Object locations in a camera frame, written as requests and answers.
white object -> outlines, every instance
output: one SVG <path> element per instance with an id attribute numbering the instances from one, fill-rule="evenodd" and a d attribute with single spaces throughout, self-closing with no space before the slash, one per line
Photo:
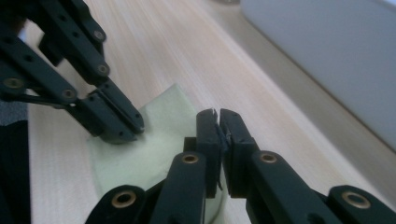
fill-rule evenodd
<path id="1" fill-rule="evenodd" d="M 396 150 L 394 2 L 243 0 L 241 7 L 258 29 Z"/>

green cloth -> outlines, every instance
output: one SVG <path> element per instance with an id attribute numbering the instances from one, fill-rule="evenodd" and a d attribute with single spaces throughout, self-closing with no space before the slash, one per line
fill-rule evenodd
<path id="1" fill-rule="evenodd" d="M 178 85 L 140 109 L 146 130 L 137 141 L 110 145 L 99 138 L 88 142 L 99 197 L 120 185 L 149 189 L 166 178 L 173 158 L 183 151 L 184 137 L 196 136 L 197 112 Z M 225 192 L 206 200 L 205 223 L 223 223 Z"/>

wooden table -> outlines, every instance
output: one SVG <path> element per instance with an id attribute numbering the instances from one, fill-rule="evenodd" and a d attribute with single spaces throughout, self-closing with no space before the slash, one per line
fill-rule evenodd
<path id="1" fill-rule="evenodd" d="M 242 15 L 204 0 L 89 0 L 107 34 L 111 78 L 139 108 L 177 83 L 196 109 L 237 111 L 262 150 L 281 154 L 312 188 L 366 189 L 396 207 L 396 155 Z M 28 27 L 28 42 L 40 32 Z M 59 71 L 85 96 L 68 64 Z M 98 202 L 89 134 L 62 110 L 29 107 L 34 223 L 83 223 Z M 227 223 L 248 223 L 244 200 Z"/>

wood grain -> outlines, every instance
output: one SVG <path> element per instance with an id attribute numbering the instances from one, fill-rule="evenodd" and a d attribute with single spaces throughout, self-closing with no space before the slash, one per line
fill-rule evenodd
<path id="1" fill-rule="evenodd" d="M 396 156 L 293 61 L 221 1 L 86 1 L 107 34 L 110 77 L 136 107 L 177 83 L 197 110 L 235 110 L 263 150 L 324 194 L 354 185 L 396 207 Z M 28 25 L 29 43 L 39 30 Z M 92 87 L 62 63 L 81 96 Z M 87 132 L 61 110 L 29 107 L 34 223 L 82 223 L 98 201 Z M 227 223 L 248 223 L 230 200 Z"/>

metal screw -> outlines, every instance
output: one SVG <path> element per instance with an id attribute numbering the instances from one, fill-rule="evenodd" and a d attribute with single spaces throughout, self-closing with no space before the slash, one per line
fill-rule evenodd
<path id="1" fill-rule="evenodd" d="M 271 154 L 267 154 L 267 153 L 262 153 L 262 155 L 260 156 L 260 159 L 263 162 L 267 162 L 267 163 L 274 163 L 277 161 L 276 156 L 271 155 Z"/>
<path id="2" fill-rule="evenodd" d="M 23 81 L 15 77 L 6 78 L 3 83 L 10 89 L 20 89 L 21 87 L 23 87 Z"/>
<path id="3" fill-rule="evenodd" d="M 195 155 L 186 155 L 182 158 L 184 163 L 193 164 L 198 162 L 199 158 Z"/>
<path id="4" fill-rule="evenodd" d="M 66 98 L 66 99 L 71 99 L 71 98 L 74 98 L 75 96 L 76 96 L 76 94 L 74 93 L 74 91 L 69 90 L 69 89 L 64 90 L 62 92 L 62 97 Z"/>
<path id="5" fill-rule="evenodd" d="M 362 195 L 352 192 L 352 191 L 345 191 L 341 195 L 347 203 L 350 205 L 360 208 L 360 209 L 367 209 L 371 207 L 371 203 Z"/>
<path id="6" fill-rule="evenodd" d="M 131 190 L 125 190 L 114 195 L 111 204 L 115 208 L 124 208 L 133 204 L 136 201 L 136 194 Z"/>
<path id="7" fill-rule="evenodd" d="M 103 40 L 103 39 L 105 38 L 105 36 L 103 35 L 103 33 L 100 32 L 100 31 L 94 31 L 94 32 L 93 32 L 93 35 L 94 35 L 96 38 L 100 39 L 100 40 Z"/>
<path id="8" fill-rule="evenodd" d="M 104 64 L 99 64 L 98 70 L 99 70 L 99 72 L 101 72 L 101 73 L 107 73 L 107 72 L 108 72 L 108 68 L 107 68 L 107 66 L 104 65 Z"/>

